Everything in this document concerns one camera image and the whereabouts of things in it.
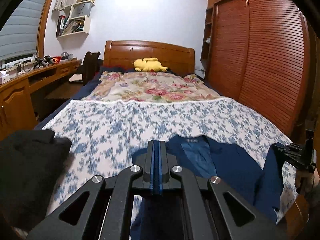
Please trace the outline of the bare right hand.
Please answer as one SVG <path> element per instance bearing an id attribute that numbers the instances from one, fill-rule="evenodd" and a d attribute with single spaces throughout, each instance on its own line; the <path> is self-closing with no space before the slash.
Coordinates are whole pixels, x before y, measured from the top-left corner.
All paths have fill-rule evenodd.
<path id="1" fill-rule="evenodd" d="M 295 187 L 298 194 L 311 192 L 319 184 L 319 174 L 317 169 L 310 173 L 308 171 L 296 171 Z"/>

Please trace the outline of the black gloved left hand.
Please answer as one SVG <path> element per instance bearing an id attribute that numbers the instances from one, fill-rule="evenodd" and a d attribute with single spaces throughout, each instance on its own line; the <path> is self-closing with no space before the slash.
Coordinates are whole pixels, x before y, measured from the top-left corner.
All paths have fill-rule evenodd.
<path id="1" fill-rule="evenodd" d="M 52 130 L 17 131 L 1 141 L 1 214 L 31 230 L 46 216 L 72 142 Z"/>

